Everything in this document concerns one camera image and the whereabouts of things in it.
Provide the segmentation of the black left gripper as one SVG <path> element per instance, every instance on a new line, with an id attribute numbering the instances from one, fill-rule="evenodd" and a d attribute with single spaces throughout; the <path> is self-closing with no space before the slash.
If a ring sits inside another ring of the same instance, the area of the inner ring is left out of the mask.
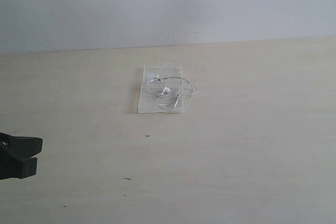
<path id="1" fill-rule="evenodd" d="M 1 180 L 34 176 L 42 146 L 42 138 L 1 133 Z"/>

